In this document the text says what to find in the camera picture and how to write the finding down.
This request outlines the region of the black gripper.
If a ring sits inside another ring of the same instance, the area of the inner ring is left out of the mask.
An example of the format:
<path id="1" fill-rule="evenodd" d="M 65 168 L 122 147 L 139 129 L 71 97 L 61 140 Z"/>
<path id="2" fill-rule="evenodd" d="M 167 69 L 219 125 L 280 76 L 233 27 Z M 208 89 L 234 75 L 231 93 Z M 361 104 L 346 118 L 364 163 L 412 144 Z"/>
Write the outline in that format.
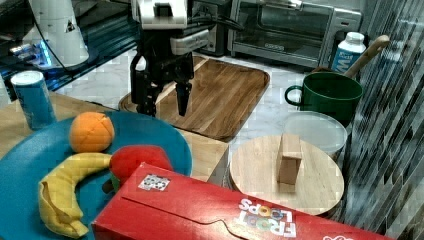
<path id="1" fill-rule="evenodd" d="M 171 51 L 170 38 L 178 33 L 178 30 L 142 31 L 137 54 L 130 64 L 131 99 L 137 104 L 138 113 L 155 116 L 156 101 L 163 86 L 175 81 L 178 112 L 180 116 L 186 114 L 194 66 L 191 52 L 174 55 Z"/>

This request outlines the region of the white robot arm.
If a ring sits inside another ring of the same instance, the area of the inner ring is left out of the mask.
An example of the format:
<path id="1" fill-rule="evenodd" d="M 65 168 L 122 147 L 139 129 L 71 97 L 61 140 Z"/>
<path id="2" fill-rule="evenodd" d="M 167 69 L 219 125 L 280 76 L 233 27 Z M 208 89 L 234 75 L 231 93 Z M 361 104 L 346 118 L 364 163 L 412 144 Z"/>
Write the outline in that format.
<path id="1" fill-rule="evenodd" d="M 130 64 L 131 101 L 138 113 L 156 115 L 156 101 L 164 86 L 176 83 L 177 104 L 184 116 L 194 77 L 192 52 L 172 47 L 171 40 L 187 27 L 186 0 L 132 0 L 133 18 L 142 30 Z"/>

